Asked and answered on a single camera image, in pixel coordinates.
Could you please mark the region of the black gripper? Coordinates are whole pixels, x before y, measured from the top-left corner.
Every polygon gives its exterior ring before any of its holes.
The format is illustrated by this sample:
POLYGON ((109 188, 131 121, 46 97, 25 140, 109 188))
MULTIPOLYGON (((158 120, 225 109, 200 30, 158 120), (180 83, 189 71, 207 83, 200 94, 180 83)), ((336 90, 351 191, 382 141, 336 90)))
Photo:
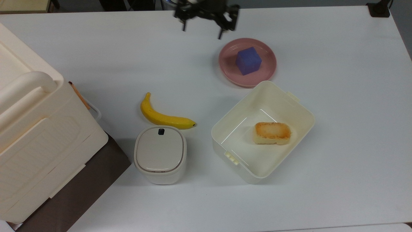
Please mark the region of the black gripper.
POLYGON ((186 31, 189 19, 213 20, 220 27, 218 40, 221 40, 225 31, 235 31, 240 9, 237 4, 228 5, 227 0, 178 0, 174 17, 183 24, 182 31, 186 31))

